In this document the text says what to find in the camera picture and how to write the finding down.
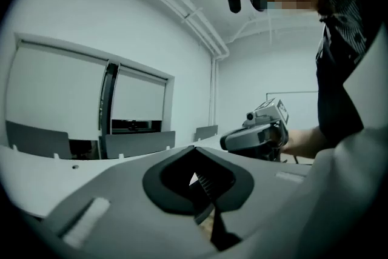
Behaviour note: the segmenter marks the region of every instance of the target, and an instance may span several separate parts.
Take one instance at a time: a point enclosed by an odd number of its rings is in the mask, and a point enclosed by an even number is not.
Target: hand
[[[310,130],[290,130],[289,141],[280,148],[281,153],[306,158],[315,158],[324,149],[333,147],[322,134],[319,127]]]

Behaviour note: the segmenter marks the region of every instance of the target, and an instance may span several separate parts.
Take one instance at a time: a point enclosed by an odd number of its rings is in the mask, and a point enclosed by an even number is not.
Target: whiteboard
[[[318,126],[318,92],[268,93],[268,99],[280,99],[289,113],[289,130]]]

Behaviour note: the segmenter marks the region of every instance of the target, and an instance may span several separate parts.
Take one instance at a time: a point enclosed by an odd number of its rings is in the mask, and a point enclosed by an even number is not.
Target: roller shade
[[[7,89],[6,119],[97,140],[107,61],[35,44],[21,44]]]
[[[121,66],[113,97],[112,119],[162,120],[166,81]]]

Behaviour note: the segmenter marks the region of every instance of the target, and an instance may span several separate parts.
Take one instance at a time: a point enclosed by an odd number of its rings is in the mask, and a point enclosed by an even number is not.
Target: person
[[[316,54],[319,126],[290,130],[282,153],[316,157],[323,149],[335,147],[343,138],[363,129],[361,119],[343,83],[360,63],[372,42],[371,21],[364,0],[251,0],[257,11],[268,2],[281,8],[313,10],[325,24]]]

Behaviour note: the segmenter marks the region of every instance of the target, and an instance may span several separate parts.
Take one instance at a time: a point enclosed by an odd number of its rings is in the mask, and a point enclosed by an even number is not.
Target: gray plastic surface
[[[205,140],[206,138],[213,137],[217,133],[218,126],[198,127],[195,131],[194,141],[198,141],[199,139]]]
[[[183,149],[168,150],[106,170],[71,194],[44,220],[56,234],[63,232],[72,219],[95,197],[111,202],[82,251],[105,258],[190,258],[215,254],[194,217],[167,214],[145,194],[142,178],[154,164]],[[230,232],[241,238],[253,233],[266,217],[271,216],[296,191],[299,183],[276,177],[277,172],[306,176],[310,166],[272,163],[208,149],[247,169],[254,177],[253,193],[240,210],[223,213]]]
[[[143,134],[119,134],[106,136],[108,159],[118,159],[119,154],[125,158],[145,155],[175,147],[175,132],[158,132]]]
[[[81,249],[97,257],[314,258],[338,241],[370,206],[388,168],[387,137],[388,129],[363,130],[336,149],[320,152],[313,166],[266,162],[206,148],[245,168],[255,180],[242,208],[222,213],[227,230],[243,239],[223,252],[204,238],[193,217],[162,212],[142,189],[146,170],[182,149],[106,170],[65,199],[43,224],[58,234],[94,197],[104,197],[110,200],[110,209]]]
[[[268,143],[270,140],[270,132],[268,129],[271,128],[271,124],[265,124],[262,126],[255,126],[251,128],[246,128],[240,132],[226,134],[227,138],[225,139],[226,149],[229,151],[249,149],[258,147],[262,144]]]
[[[20,152],[61,159],[71,159],[69,135],[65,132],[44,130],[37,127],[6,121],[9,146],[15,145]]]

